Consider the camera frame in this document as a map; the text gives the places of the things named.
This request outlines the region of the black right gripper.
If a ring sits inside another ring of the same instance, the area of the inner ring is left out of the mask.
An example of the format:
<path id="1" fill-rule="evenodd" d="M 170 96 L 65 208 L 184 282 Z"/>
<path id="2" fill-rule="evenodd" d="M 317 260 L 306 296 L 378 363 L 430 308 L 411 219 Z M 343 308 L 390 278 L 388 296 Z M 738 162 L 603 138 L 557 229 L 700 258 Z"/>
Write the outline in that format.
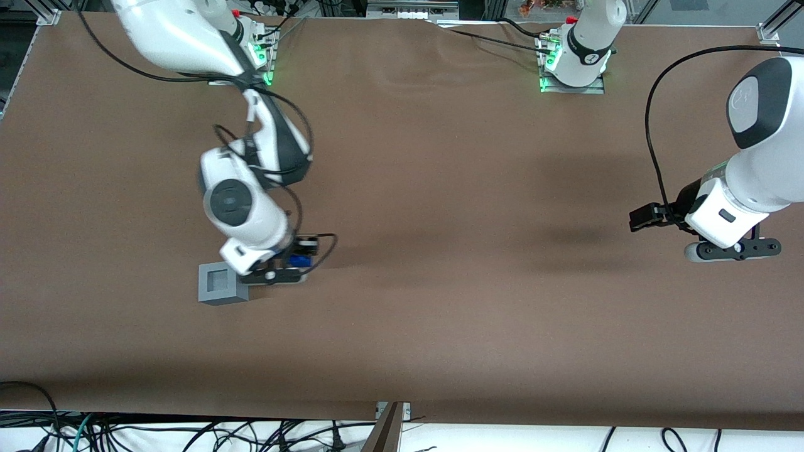
<path id="1" fill-rule="evenodd" d="M 318 255 L 319 238 L 317 235 L 297 235 L 295 237 L 296 255 Z M 294 269 L 292 263 L 293 248 L 286 248 L 275 257 L 275 269 Z"/>

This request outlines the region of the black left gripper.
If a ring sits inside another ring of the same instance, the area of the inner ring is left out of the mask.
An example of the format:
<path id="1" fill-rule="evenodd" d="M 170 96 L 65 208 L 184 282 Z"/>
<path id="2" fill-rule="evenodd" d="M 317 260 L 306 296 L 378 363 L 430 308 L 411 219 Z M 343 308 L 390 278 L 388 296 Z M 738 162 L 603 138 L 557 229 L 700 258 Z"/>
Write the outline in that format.
<path id="1" fill-rule="evenodd" d="M 629 212 L 629 229 L 632 234 L 646 228 L 663 228 L 667 225 L 678 229 L 694 229 L 687 221 L 687 215 L 692 214 L 706 198 L 700 195 L 702 180 L 698 178 L 684 186 L 678 192 L 675 201 L 663 204 L 646 204 Z"/>

